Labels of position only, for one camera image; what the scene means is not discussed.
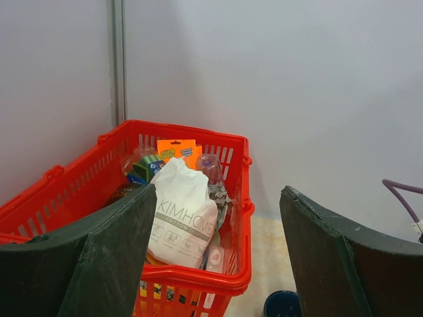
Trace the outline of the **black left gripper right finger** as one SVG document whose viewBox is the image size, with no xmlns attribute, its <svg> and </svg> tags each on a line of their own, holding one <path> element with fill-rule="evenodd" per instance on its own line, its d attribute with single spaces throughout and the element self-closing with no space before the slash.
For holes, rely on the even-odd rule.
<svg viewBox="0 0 423 317">
<path fill-rule="evenodd" d="M 304 316 L 421 316 L 422 245 L 369 229 L 291 186 L 280 213 Z"/>
</svg>

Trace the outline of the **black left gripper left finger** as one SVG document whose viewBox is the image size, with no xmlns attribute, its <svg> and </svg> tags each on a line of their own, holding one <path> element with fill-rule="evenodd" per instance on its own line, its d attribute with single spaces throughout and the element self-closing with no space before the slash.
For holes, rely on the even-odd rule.
<svg viewBox="0 0 423 317">
<path fill-rule="evenodd" d="M 70 225 L 1 246 L 2 316 L 131 316 L 157 196 L 148 185 Z"/>
</svg>

